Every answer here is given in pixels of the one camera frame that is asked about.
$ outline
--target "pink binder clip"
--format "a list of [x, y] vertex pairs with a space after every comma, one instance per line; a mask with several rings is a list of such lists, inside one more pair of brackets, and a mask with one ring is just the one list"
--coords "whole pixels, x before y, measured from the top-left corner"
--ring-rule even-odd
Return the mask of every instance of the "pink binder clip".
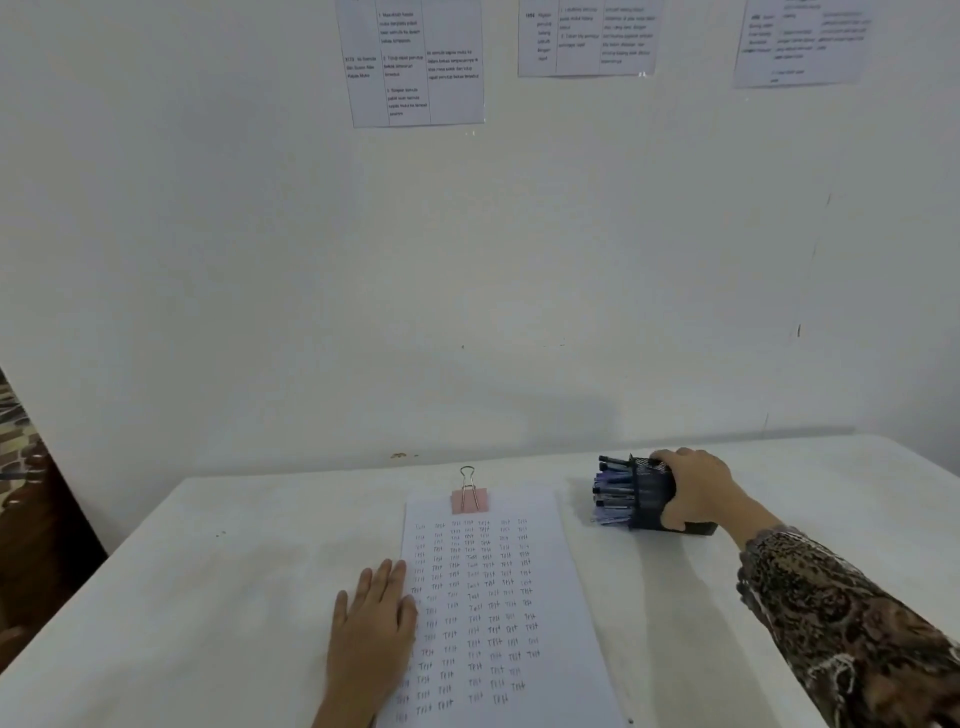
[[453, 506], [453, 515], [459, 516], [463, 513], [487, 513], [490, 506], [487, 503], [487, 489], [477, 488], [473, 485], [473, 466], [465, 465], [460, 469], [460, 475], [464, 477], [464, 486], [453, 492], [450, 496], [450, 505]]

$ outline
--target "wrist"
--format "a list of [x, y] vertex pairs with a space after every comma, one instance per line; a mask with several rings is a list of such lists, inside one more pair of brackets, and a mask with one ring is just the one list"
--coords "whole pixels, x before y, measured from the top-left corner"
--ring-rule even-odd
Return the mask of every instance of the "wrist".
[[781, 523], [780, 519], [743, 491], [718, 504], [716, 522], [730, 534], [740, 550], [760, 531]]
[[366, 700], [342, 692], [328, 691], [320, 704], [313, 728], [368, 728], [376, 709]]

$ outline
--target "black mesh pen holder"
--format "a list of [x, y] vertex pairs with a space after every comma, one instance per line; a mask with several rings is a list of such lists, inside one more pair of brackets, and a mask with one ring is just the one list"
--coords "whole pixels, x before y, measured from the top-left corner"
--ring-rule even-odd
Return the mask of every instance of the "black mesh pen holder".
[[[646, 457], [630, 456], [630, 475], [634, 488], [634, 510], [628, 525], [631, 530], [644, 528], [650, 531], [671, 531], [660, 523], [663, 508], [677, 494], [677, 483], [666, 463]], [[694, 536], [710, 536], [717, 524], [688, 523], [683, 533]]]

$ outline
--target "paper sheet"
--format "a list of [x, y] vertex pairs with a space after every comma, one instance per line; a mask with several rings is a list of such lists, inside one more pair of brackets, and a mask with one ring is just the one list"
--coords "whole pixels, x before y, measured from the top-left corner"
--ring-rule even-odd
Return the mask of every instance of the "paper sheet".
[[337, 0], [354, 128], [484, 121], [480, 0]]
[[417, 641], [378, 726], [623, 728], [551, 491], [412, 499], [402, 553]]
[[748, 0], [734, 85], [856, 83], [874, 6], [875, 0]]
[[520, 0], [520, 76], [654, 72], [663, 0]]

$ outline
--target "white table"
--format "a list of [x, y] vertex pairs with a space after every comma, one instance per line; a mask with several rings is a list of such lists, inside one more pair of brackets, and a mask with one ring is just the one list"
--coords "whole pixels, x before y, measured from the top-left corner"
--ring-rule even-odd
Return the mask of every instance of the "white table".
[[[958, 478], [866, 435], [709, 449], [778, 515], [960, 636]], [[492, 489], [557, 489], [624, 715], [820, 728], [738, 602], [730, 539], [590, 524], [596, 454], [472, 465]], [[459, 465], [185, 480], [0, 677], [0, 722], [305, 728], [335, 593], [398, 554], [407, 495], [451, 491]]]

